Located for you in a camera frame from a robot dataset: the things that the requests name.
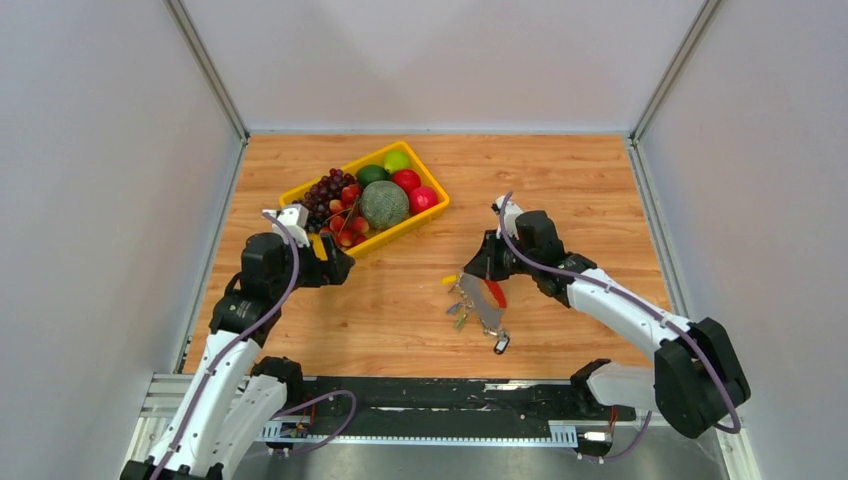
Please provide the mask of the blue key tag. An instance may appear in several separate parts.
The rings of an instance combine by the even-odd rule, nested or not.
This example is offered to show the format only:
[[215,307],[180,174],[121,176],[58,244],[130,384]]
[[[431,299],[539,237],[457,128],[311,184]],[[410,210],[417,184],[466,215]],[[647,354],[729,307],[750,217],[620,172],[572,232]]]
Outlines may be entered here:
[[455,314],[457,314],[457,313],[458,313],[458,312],[462,309],[462,307],[463,307],[463,304],[462,304],[461,302],[458,302],[458,303],[456,303],[456,304],[454,304],[454,305],[450,306],[450,307],[446,310],[446,313],[447,313],[448,315],[455,315]]

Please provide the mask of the black key fob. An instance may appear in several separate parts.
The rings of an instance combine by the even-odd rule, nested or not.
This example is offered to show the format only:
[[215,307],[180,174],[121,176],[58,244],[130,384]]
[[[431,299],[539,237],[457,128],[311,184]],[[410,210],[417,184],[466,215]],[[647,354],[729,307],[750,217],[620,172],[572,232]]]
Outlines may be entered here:
[[507,348],[509,347],[511,338],[508,334],[499,335],[496,339],[496,343],[493,347],[493,352],[496,355],[502,355],[505,353]]

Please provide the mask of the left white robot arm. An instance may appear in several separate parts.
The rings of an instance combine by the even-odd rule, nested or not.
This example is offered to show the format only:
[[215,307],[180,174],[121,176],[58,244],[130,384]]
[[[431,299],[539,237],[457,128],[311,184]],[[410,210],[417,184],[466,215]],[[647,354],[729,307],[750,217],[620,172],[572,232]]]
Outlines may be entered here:
[[341,285],[355,264],[332,237],[326,257],[290,229],[251,236],[241,269],[213,309],[201,363],[168,428],[143,460],[128,461],[123,479],[229,479],[260,430],[278,412],[306,399],[303,372],[288,358],[259,355],[282,305],[297,288]]

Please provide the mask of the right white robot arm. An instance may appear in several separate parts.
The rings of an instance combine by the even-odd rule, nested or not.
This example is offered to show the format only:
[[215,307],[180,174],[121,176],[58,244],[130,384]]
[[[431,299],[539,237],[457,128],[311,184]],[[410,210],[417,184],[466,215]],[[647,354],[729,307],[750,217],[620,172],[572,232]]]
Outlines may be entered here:
[[498,226],[462,268],[456,285],[463,304],[502,354],[511,337],[504,309],[483,289],[515,275],[563,306],[601,322],[644,354],[649,368],[608,359],[588,363],[571,377],[571,403],[584,417],[609,406],[659,413],[678,433],[697,438],[710,428],[736,433],[738,409],[751,388],[725,327],[706,317],[688,319],[658,307],[616,282],[594,261],[565,248],[543,210],[524,211],[500,197],[492,205]]

